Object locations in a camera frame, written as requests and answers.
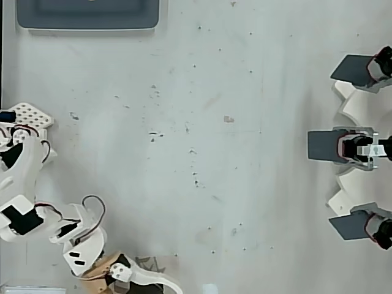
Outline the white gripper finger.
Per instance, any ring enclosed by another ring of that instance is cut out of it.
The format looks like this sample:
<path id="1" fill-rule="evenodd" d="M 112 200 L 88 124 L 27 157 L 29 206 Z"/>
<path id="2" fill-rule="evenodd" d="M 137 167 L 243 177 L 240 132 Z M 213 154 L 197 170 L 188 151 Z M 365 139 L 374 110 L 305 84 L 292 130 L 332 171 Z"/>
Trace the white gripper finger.
<path id="1" fill-rule="evenodd" d="M 135 261 L 126 257 L 126 262 L 115 262 L 110 267 L 110 276 L 124 283 L 133 282 L 137 285 L 161 284 L 171 288 L 177 294 L 183 294 L 179 284 L 164 273 L 157 273 L 140 268 Z"/>

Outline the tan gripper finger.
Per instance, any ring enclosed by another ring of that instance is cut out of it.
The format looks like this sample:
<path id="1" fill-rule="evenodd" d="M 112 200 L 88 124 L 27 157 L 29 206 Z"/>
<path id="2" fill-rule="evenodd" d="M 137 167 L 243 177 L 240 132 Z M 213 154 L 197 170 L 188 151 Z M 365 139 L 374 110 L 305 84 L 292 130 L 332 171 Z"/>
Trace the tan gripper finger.
<path id="1" fill-rule="evenodd" d="M 129 282 L 122 282 L 119 280 L 110 280 L 107 282 L 107 289 L 105 293 L 108 294 L 127 294 L 130 290 Z"/>

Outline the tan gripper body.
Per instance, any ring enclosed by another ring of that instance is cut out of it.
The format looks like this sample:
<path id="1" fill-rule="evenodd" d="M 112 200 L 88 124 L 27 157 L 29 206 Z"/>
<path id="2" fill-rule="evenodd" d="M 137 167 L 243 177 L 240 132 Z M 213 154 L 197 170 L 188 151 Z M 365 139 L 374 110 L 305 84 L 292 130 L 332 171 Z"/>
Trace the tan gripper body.
<path id="1" fill-rule="evenodd" d="M 121 252 L 117 252 L 109 256 L 103 256 L 92 265 L 91 269 L 81 275 L 81 284 L 87 293 L 105 293 L 107 282 L 116 280 L 110 276 L 110 267 L 118 261 L 126 262 L 129 265 L 126 256 Z"/>

